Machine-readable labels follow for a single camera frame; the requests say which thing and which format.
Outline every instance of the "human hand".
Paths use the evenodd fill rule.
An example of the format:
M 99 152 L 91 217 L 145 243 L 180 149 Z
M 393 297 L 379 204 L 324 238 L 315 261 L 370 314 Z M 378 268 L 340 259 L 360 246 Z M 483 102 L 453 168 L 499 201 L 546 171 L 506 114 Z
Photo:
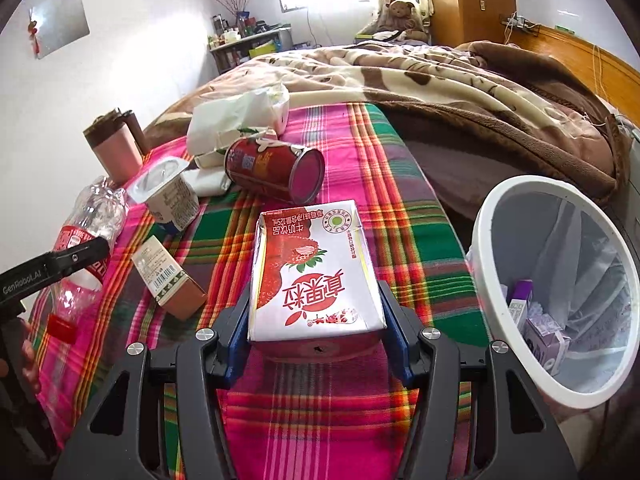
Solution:
M 38 365 L 36 364 L 36 354 L 33 351 L 33 346 L 31 345 L 31 341 L 27 339 L 27 336 L 31 332 L 31 325 L 25 320 L 22 321 L 22 326 L 24 328 L 24 342 L 22 343 L 22 375 L 31 385 L 34 394 L 40 393 L 40 371 L 38 370 Z M 6 377 L 9 373 L 9 364 L 0 359 L 0 379 Z

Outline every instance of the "green certification logo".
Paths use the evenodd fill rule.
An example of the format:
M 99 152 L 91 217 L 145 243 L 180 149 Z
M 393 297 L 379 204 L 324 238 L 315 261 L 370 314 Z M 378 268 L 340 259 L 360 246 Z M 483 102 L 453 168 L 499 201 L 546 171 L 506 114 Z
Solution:
M 322 227 L 328 233 L 343 233 L 351 227 L 351 215 L 344 209 L 331 209 L 322 217 Z

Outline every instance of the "pink thermos cup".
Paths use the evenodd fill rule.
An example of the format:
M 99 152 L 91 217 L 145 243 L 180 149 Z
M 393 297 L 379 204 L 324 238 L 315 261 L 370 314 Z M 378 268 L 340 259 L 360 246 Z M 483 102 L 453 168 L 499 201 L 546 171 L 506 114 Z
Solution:
M 119 108 L 98 117 L 84 131 L 84 138 L 116 186 L 138 174 L 142 155 L 148 153 L 136 115 Z

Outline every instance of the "red tin can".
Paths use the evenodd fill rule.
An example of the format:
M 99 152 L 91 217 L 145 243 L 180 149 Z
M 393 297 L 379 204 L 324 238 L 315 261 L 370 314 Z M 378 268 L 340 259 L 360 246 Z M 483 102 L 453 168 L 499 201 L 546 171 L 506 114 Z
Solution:
M 324 157 L 314 148 L 257 137 L 236 140 L 225 155 L 236 184 L 296 205 L 310 203 L 324 179 Z

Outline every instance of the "teddy bear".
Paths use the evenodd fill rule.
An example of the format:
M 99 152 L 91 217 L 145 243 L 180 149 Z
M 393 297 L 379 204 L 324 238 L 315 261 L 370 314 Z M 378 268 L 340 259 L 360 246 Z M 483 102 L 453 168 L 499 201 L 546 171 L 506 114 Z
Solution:
M 386 6 L 389 9 L 388 15 L 385 23 L 378 30 L 403 30 L 408 40 L 425 43 L 429 40 L 414 4 L 391 0 Z

